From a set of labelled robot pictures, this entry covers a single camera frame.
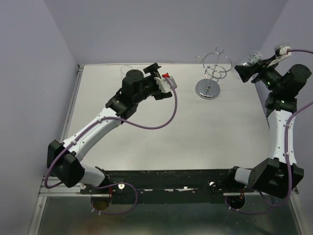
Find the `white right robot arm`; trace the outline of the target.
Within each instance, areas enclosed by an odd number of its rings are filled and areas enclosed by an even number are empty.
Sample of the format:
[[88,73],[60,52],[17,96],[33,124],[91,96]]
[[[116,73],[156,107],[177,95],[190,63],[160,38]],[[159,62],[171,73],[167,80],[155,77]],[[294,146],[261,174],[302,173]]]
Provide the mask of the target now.
[[284,199],[304,177],[304,170],[297,166],[293,151],[293,126],[297,108],[296,96],[311,76],[308,67],[293,65],[281,75],[273,64],[273,58],[255,63],[234,66],[245,83],[263,82],[270,91],[265,102],[269,125],[268,157],[252,169],[235,166],[225,179],[225,187],[235,192],[242,186]]

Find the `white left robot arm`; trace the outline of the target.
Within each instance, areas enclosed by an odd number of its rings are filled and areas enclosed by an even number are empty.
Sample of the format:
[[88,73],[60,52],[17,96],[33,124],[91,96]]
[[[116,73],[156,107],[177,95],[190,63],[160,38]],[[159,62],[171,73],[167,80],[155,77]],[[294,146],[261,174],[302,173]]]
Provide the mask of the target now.
[[140,102],[152,96],[155,100],[177,99],[177,84],[168,73],[161,75],[160,66],[154,63],[143,70],[130,70],[122,79],[121,88],[109,99],[102,111],[82,130],[61,142],[48,145],[45,187],[50,175],[71,188],[78,183],[90,185],[97,193],[109,186],[108,175],[99,167],[82,165],[81,161],[106,134],[123,123],[145,129],[128,119],[136,112]]

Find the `clear wine glass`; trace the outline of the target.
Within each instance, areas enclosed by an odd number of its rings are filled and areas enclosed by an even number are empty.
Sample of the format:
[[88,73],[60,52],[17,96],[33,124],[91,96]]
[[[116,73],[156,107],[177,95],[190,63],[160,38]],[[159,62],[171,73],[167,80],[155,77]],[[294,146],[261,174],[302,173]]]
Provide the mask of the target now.
[[140,67],[138,67],[137,69],[140,70],[140,71],[142,71],[142,70],[145,69],[145,66],[140,66]]
[[127,72],[131,71],[133,67],[131,65],[123,65],[120,69],[121,80],[126,76]]

